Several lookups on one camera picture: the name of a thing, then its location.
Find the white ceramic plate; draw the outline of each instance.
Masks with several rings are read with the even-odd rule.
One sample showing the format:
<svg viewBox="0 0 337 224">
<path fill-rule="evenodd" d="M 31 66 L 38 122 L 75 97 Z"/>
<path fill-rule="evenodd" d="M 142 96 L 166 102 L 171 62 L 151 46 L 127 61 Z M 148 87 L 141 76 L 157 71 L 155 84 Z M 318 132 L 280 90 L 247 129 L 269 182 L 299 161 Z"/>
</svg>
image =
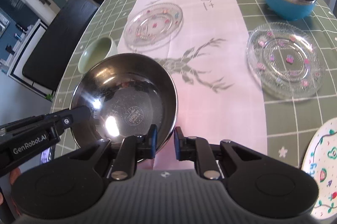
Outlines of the white ceramic plate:
<svg viewBox="0 0 337 224">
<path fill-rule="evenodd" d="M 326 219 L 337 213 L 337 118 L 325 122 L 312 138 L 302 170 L 311 175 L 320 189 L 311 215 Z"/>
</svg>

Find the stainless steel pan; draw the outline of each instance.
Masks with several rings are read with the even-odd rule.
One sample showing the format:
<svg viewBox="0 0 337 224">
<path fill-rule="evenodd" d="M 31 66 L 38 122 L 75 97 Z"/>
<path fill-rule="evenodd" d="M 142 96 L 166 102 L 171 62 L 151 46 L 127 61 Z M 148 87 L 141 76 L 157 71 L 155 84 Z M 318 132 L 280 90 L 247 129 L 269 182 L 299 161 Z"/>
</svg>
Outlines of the stainless steel pan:
<svg viewBox="0 0 337 224">
<path fill-rule="evenodd" d="M 157 151 L 170 138 L 177 109 L 171 76 L 155 60 L 140 54 L 118 54 L 90 69 L 77 86 L 70 109 L 86 105 L 92 118 L 73 126 L 79 147 L 101 138 L 121 143 L 158 126 Z"/>
</svg>

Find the human hand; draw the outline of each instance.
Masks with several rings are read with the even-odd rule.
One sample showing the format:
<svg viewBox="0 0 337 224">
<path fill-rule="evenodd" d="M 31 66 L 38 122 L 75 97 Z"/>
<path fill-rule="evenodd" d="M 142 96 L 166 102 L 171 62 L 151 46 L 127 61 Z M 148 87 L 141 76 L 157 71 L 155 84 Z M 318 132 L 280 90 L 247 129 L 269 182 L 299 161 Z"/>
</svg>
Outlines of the human hand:
<svg viewBox="0 0 337 224">
<path fill-rule="evenodd" d="M 9 182 L 10 182 L 11 185 L 14 184 L 15 180 L 19 177 L 19 175 L 21 175 L 21 171 L 20 171 L 19 168 L 15 168 L 14 170 L 12 170 L 12 171 L 10 172 L 10 174 L 9 174 Z M 3 198 L 4 198 L 4 197 L 3 197 L 2 194 L 0 193 L 0 206 L 1 206 L 2 203 L 3 203 Z M 12 200 L 12 202 L 13 202 L 13 204 L 14 204 L 16 213 L 17 213 L 18 215 L 20 215 L 20 212 L 18 211 L 18 209 L 17 209 L 17 207 L 16 207 L 16 205 L 15 205 L 15 203 L 14 203 L 13 200 Z"/>
</svg>

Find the star pattern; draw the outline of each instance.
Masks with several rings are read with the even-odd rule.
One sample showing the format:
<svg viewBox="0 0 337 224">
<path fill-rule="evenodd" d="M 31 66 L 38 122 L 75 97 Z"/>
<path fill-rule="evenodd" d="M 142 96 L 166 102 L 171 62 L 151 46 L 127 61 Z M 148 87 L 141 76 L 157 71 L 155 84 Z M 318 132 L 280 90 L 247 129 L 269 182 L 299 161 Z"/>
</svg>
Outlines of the star pattern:
<svg viewBox="0 0 337 224">
<path fill-rule="evenodd" d="M 285 156 L 288 153 L 288 150 L 286 148 L 284 148 L 284 146 L 282 146 L 281 150 L 278 150 L 278 153 L 280 154 L 279 155 L 280 158 L 285 158 Z"/>
</svg>

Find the screw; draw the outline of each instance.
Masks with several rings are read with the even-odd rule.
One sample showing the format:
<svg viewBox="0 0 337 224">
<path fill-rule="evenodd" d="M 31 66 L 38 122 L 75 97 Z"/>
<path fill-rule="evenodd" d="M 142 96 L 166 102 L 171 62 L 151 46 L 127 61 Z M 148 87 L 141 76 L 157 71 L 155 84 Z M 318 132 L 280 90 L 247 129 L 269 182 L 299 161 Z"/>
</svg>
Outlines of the screw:
<svg viewBox="0 0 337 224">
<path fill-rule="evenodd" d="M 218 171 L 209 170 L 204 172 L 203 176 L 207 179 L 216 180 L 220 177 L 220 173 Z"/>
<path fill-rule="evenodd" d="M 123 180 L 127 178 L 127 173 L 124 171 L 114 171 L 111 173 L 111 177 L 115 180 Z"/>
</svg>

